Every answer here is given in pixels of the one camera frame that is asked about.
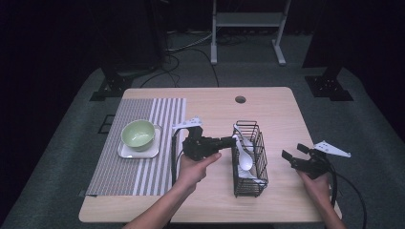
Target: metal rack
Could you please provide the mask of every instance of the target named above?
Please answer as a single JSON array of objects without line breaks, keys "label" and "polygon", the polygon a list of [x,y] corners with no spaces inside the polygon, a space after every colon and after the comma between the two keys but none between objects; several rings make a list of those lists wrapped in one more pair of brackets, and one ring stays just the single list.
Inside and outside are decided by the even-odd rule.
[{"label": "metal rack", "polygon": [[[233,168],[233,184],[234,194],[237,196],[258,197],[265,190],[268,184],[267,178],[267,159],[263,136],[260,132],[256,121],[238,121],[236,123],[242,132],[242,135],[247,137],[253,143],[253,152],[247,151],[253,159],[253,166],[248,171],[255,177],[242,177],[238,169],[239,151],[237,148],[232,148],[232,168]],[[242,135],[234,131],[234,135],[238,135],[242,139]]]},{"label": "metal rack", "polygon": [[217,12],[217,0],[213,1],[212,11],[212,42],[211,64],[218,63],[217,57],[217,28],[218,27],[278,27],[277,38],[273,39],[272,45],[276,52],[280,66],[285,66],[286,59],[280,48],[284,26],[287,21],[291,0],[286,0],[283,12]]}]

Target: forearm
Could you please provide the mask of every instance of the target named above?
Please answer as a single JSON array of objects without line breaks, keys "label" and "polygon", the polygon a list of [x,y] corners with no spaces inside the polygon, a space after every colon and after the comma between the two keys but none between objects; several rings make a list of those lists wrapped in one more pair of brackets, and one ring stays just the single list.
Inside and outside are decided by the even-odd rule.
[{"label": "forearm", "polygon": [[329,200],[316,201],[315,205],[328,229],[346,229],[346,225],[340,217],[337,216]]},{"label": "forearm", "polygon": [[164,196],[144,213],[125,225],[125,229],[159,229],[175,215],[191,192],[180,186],[173,186]]}]

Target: white shelf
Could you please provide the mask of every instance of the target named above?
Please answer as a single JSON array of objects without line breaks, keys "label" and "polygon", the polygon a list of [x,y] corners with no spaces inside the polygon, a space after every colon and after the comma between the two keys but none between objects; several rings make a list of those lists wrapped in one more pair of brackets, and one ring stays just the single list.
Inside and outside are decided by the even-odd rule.
[{"label": "white shelf", "polygon": [[281,12],[217,12],[217,27],[279,27]]}]

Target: green bowl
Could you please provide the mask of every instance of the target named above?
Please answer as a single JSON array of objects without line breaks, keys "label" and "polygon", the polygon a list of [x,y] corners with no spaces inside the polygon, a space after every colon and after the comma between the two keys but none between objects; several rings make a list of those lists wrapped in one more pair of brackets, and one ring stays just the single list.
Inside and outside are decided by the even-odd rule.
[{"label": "green bowl", "polygon": [[136,151],[145,151],[152,146],[155,138],[155,127],[147,120],[136,120],[124,127],[121,133],[122,142]]}]

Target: hole in table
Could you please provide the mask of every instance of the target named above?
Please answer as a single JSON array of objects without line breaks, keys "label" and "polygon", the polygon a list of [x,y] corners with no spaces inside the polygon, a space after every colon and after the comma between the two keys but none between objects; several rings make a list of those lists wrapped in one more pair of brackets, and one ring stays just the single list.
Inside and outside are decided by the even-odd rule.
[{"label": "hole in table", "polygon": [[244,96],[239,95],[239,96],[236,96],[236,97],[235,97],[235,101],[236,101],[237,103],[245,103],[245,102],[246,102],[246,98],[245,98]]}]

